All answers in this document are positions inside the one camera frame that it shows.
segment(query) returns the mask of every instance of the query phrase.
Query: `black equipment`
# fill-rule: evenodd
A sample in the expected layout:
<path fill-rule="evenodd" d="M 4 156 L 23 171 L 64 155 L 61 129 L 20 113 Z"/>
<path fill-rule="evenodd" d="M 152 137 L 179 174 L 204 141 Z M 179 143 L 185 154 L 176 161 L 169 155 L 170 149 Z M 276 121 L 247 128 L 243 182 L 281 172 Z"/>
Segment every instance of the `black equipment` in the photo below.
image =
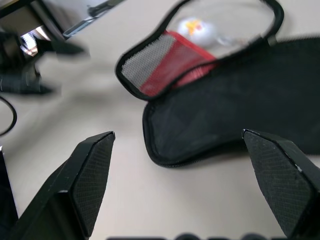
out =
<path fill-rule="evenodd" d="M 105 194 L 114 140 L 111 131 L 79 143 L 70 158 L 48 177 L 16 223 L 12 194 L 0 195 L 1 207 L 6 203 L 11 211 L 7 209 L 8 214 L 0 216 L 0 239 L 87 240 Z"/>
<path fill-rule="evenodd" d="M 0 32 L 0 93 L 45 95 L 54 90 L 41 83 L 36 62 L 47 52 L 76 56 L 85 50 L 72 43 L 35 39 L 37 54 L 25 54 L 22 40 L 12 32 Z"/>
<path fill-rule="evenodd" d="M 320 239 L 320 169 L 292 142 L 244 130 L 259 187 L 288 238 Z"/>

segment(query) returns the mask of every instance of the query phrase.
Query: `red fabric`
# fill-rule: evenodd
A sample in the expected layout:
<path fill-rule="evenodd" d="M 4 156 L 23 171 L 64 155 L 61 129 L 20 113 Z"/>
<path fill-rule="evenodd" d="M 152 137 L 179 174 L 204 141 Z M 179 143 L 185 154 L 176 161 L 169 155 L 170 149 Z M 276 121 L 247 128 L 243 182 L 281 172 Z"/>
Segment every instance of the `red fabric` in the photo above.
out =
<path fill-rule="evenodd" d="M 176 39 L 168 53 L 163 57 L 161 63 L 153 71 L 148 80 L 140 87 L 140 91 L 148 96 L 155 96 L 163 90 L 183 72 L 192 67 L 212 61 L 215 59 L 209 52 L 203 48 L 190 42 L 176 32 L 165 32 Z M 174 85 L 174 88 L 191 83 L 205 74 L 207 74 L 214 66 L 199 67 Z"/>

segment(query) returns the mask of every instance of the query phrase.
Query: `black cable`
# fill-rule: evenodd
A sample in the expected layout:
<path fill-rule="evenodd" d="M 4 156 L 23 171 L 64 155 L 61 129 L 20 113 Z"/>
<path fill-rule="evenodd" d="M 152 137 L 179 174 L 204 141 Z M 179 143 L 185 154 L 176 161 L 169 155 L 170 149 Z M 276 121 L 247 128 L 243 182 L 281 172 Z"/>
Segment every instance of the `black cable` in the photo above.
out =
<path fill-rule="evenodd" d="M 2 102 L 4 102 L 10 108 L 10 110 L 12 112 L 12 122 L 11 122 L 10 126 L 5 131 L 0 133 L 0 137 L 1 137 L 1 136 L 6 135 L 7 133 L 9 133 L 14 128 L 14 126 L 17 123 L 18 115 L 17 115 L 17 111 L 16 111 L 15 107 L 10 102 L 8 102 L 2 96 L 0 96 L 0 100 Z"/>
<path fill-rule="evenodd" d="M 274 20 L 271 28 L 268 30 L 264 38 L 268 39 L 277 34 L 285 18 L 285 11 L 276 0 L 261 0 L 273 10 Z"/>

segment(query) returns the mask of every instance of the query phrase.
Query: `gray mesh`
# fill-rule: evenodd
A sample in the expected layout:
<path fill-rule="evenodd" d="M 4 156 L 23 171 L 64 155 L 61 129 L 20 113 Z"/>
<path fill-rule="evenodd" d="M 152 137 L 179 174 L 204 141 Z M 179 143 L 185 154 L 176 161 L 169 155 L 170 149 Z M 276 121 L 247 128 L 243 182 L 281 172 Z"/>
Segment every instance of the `gray mesh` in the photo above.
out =
<path fill-rule="evenodd" d="M 158 67 L 175 41 L 175 38 L 170 35 L 162 35 L 129 58 L 122 66 L 122 74 L 139 89 Z"/>

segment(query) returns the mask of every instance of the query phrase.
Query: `black object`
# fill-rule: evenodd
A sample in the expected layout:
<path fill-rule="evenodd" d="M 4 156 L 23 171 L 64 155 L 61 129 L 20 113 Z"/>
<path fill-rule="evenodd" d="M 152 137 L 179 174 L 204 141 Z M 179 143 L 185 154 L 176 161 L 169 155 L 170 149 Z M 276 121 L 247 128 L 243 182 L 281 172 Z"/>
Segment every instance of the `black object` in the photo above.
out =
<path fill-rule="evenodd" d="M 87 138 L 45 181 L 6 240 L 87 240 L 104 197 L 114 132 Z"/>
<path fill-rule="evenodd" d="M 0 240 L 17 220 L 15 200 L 10 187 L 2 146 L 0 146 Z"/>
<path fill-rule="evenodd" d="M 192 67 L 157 95 L 145 95 L 135 87 L 152 64 L 162 60 L 162 55 L 155 56 L 163 49 L 158 45 L 163 32 L 187 2 L 174 8 L 116 67 L 124 87 L 149 101 L 143 113 L 143 134 L 150 158 L 162 167 L 194 163 L 222 149 L 243 146 L 239 132 L 245 128 L 281 135 L 307 154 L 320 154 L 320 113 L 315 111 L 320 102 L 320 35 L 276 41 L 284 12 L 275 0 L 264 1 L 274 11 L 273 26 L 247 48 Z M 146 61 L 135 61 L 138 55 Z M 205 76 L 172 89 L 191 71 L 212 64 L 215 68 Z"/>
<path fill-rule="evenodd" d="M 320 169 L 292 142 L 243 131 L 259 187 L 288 238 L 320 239 Z"/>
<path fill-rule="evenodd" d="M 40 83 L 41 75 L 35 64 L 44 54 L 27 56 L 21 50 L 19 36 L 0 32 L 0 93 L 44 95 L 53 89 Z"/>
<path fill-rule="evenodd" d="M 77 56 L 84 52 L 84 49 L 72 43 L 64 41 L 47 41 L 42 39 L 35 39 L 39 54 L 46 52 L 56 53 L 58 55 Z"/>

